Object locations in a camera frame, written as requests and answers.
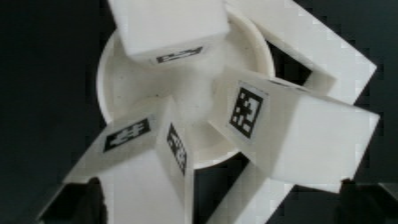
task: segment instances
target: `white plastic part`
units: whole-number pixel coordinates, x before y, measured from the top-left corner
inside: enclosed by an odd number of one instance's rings
[[[202,55],[229,32],[222,0],[108,0],[129,58],[165,66]]]
[[[291,188],[293,184],[271,180],[248,163],[207,224],[264,224]]]
[[[305,87],[351,104],[374,64],[293,0],[227,0],[257,25],[264,39],[312,70]]]
[[[376,114],[305,88],[225,69],[209,123],[275,180],[337,193],[376,122]]]
[[[142,102],[106,126],[63,183],[99,178],[108,224],[191,223],[190,144],[170,98]]]
[[[218,164],[238,153],[207,124],[213,81],[223,65],[261,72],[268,78],[275,75],[268,45],[255,26],[230,7],[227,15],[230,33],[204,58],[161,71],[145,69],[127,59],[115,33],[97,68],[97,99],[106,123],[127,113],[142,99],[172,95],[191,136],[195,169]]]

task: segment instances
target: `white disc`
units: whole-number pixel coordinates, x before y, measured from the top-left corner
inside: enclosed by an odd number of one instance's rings
[[[167,70],[138,66],[129,60],[117,31],[110,37],[97,68],[97,99],[106,123],[122,116],[149,97],[172,95],[186,122],[195,169],[213,166],[238,149],[207,124],[214,80],[223,66],[248,69],[273,77],[268,45],[255,26],[227,7],[230,33],[206,57]]]

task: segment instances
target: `white block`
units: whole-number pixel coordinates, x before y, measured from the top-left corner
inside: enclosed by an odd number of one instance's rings
[[[376,114],[287,82],[225,70],[209,123],[270,178],[337,192],[376,121]]]
[[[170,98],[142,103],[106,126],[63,179],[99,178],[108,224],[190,223],[191,152],[175,111]]]
[[[182,62],[229,32],[222,0],[108,0],[126,55],[147,66]]]
[[[248,163],[207,224],[264,224],[291,188],[293,184],[271,180]]]
[[[376,66],[293,0],[227,0],[266,41],[312,70],[305,87],[353,104]]]

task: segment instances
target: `black background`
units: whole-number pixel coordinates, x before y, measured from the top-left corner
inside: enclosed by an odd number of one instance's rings
[[[298,3],[378,65],[357,106],[381,121],[355,180],[398,182],[398,1]],[[33,222],[104,127],[94,88],[113,31],[104,1],[1,0],[0,31],[0,224],[19,224]],[[287,63],[278,67],[294,70]],[[243,163],[236,160],[197,174],[202,219]],[[335,204],[335,195],[294,188],[268,223],[332,223]]]

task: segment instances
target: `apriltag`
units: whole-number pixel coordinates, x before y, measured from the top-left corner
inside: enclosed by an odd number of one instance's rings
[[[246,140],[252,139],[257,117],[268,94],[245,82],[238,84],[238,94],[230,110],[229,128]]]
[[[138,138],[147,132],[151,132],[149,118],[142,119],[131,124],[120,131],[106,136],[103,152],[111,150],[135,138]]]
[[[170,128],[168,128],[168,134],[167,134],[167,143],[170,146],[170,151],[177,160],[177,165],[184,174],[184,169],[186,169],[186,151],[184,151],[184,146],[182,146],[182,142],[179,139],[179,135],[174,129],[174,126],[170,124]]]
[[[190,57],[190,56],[200,54],[200,52],[202,52],[202,48],[204,48],[204,47],[191,48],[191,49],[188,49],[188,50],[182,50],[182,51],[179,51],[179,52],[168,54],[168,55],[163,55],[163,56],[156,57],[156,62],[158,62],[158,64],[161,64],[161,63],[165,63],[165,62],[170,62],[170,61],[174,61],[174,60],[177,60],[177,59],[181,59],[181,58],[186,58],[186,57]]]

